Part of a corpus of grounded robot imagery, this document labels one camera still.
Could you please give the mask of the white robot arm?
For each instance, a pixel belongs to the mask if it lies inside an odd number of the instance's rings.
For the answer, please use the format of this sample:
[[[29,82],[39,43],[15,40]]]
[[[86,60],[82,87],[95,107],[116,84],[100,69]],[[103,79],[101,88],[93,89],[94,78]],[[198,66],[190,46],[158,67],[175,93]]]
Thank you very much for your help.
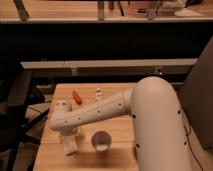
[[[160,77],[146,77],[135,87],[71,111],[54,106],[49,127],[76,127],[128,114],[133,119],[139,171],[192,171],[179,99]]]

